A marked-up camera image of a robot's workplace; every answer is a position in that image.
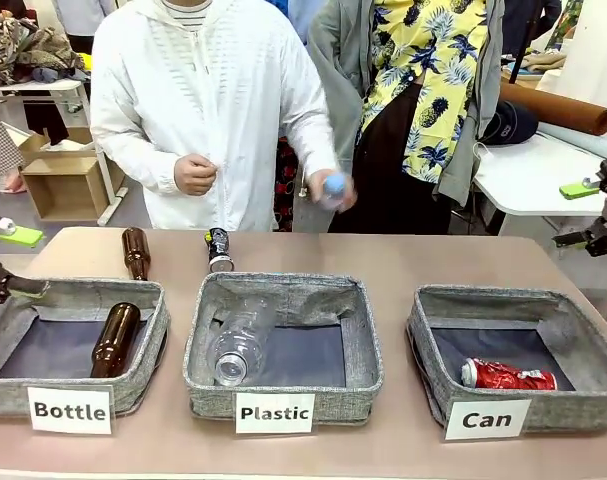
basket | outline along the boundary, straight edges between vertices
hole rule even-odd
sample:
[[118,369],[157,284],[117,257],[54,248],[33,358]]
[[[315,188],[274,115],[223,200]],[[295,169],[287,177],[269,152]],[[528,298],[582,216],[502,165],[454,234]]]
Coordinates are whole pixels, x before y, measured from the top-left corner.
[[[318,342],[328,341],[334,347],[324,358],[326,363],[316,365],[324,371],[336,370],[332,356],[339,352],[340,375],[343,384],[323,375],[325,384],[314,380],[301,381],[290,378],[289,384],[282,380],[288,377],[272,372],[265,378],[280,379],[278,382],[251,386],[223,387],[215,384],[206,361],[207,347],[220,329],[220,321],[229,314],[229,306],[240,296],[263,295],[276,306],[277,328],[270,340],[280,336],[282,348],[288,344],[287,335],[296,334],[296,342],[290,344],[292,352],[286,352],[279,362],[270,362],[276,354],[266,355],[267,369],[275,370],[285,365],[309,365],[310,358],[296,362],[295,350],[314,351]],[[310,336],[319,335],[309,342]],[[209,275],[198,295],[192,332],[187,341],[183,362],[183,376],[189,390],[190,406],[194,415],[201,418],[232,420],[235,416],[236,393],[312,393],[315,394],[313,423],[360,425],[370,415],[372,403],[383,383],[383,365],[378,338],[374,329],[372,309],[363,284],[349,277],[264,274],[264,273],[214,273]]]
[[[163,288],[152,282],[50,279],[41,299],[10,297],[0,305],[0,416],[29,416],[27,387],[111,387],[114,412],[140,404],[165,347],[170,317]],[[145,322],[119,377],[88,378],[92,349],[111,307],[130,302]]]
[[[424,286],[408,322],[434,417],[454,402],[531,399],[524,432],[607,429],[607,339],[567,296],[541,290]],[[552,371],[557,391],[466,388],[465,357]]]

white paper sign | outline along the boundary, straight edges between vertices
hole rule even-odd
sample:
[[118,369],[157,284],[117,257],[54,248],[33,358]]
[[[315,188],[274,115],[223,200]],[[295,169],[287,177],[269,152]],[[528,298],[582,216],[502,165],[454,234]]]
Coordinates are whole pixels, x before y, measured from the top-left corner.
[[314,394],[236,394],[236,433],[310,433]]
[[446,440],[518,437],[531,400],[456,402],[447,424]]
[[45,432],[110,435],[110,392],[28,387],[32,428]]

striped shirt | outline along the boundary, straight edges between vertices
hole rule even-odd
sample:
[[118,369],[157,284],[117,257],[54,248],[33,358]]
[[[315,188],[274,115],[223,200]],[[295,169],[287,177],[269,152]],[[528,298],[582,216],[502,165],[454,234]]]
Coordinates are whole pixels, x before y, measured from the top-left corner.
[[196,32],[203,26],[205,14],[208,7],[212,4],[212,0],[205,0],[194,7],[179,7],[168,0],[163,0],[163,4],[174,20],[178,21],[190,32]]

person's right hand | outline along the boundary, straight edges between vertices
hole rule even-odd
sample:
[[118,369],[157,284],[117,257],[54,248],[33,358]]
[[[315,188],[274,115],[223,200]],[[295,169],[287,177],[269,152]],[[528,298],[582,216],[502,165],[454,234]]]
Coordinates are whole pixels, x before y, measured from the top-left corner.
[[216,166],[201,155],[186,155],[174,165],[174,182],[186,195],[205,195],[216,179]]

hand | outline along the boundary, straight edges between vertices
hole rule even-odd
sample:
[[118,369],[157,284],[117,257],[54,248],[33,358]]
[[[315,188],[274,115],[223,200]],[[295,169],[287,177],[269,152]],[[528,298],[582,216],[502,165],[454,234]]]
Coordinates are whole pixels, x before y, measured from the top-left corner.
[[[325,183],[325,179],[334,173],[338,172],[336,170],[324,169],[310,175],[310,178],[307,180],[307,186],[310,189],[312,201],[314,203],[318,202],[323,195],[323,184]],[[343,195],[343,203],[341,203],[341,206],[339,207],[339,212],[349,210],[356,203],[356,191],[354,190],[352,177],[349,175],[346,175],[345,177],[345,194]]]
[[215,179],[216,166],[201,155],[186,155],[174,164],[174,182],[186,195],[205,195]]

